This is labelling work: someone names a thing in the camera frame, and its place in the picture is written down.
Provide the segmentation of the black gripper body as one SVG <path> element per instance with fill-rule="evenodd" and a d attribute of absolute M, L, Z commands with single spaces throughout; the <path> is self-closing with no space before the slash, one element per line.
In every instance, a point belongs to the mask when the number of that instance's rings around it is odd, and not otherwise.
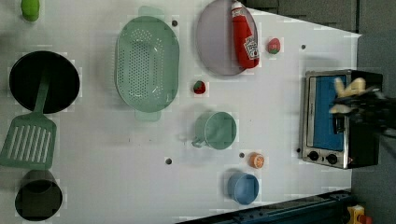
<path fill-rule="evenodd" d="M 359 94 L 338 97 L 332 112 L 351 122 L 374 126 L 379 131 L 395 129 L 395 99 L 387 97 L 379 88 L 369 88 Z"/>

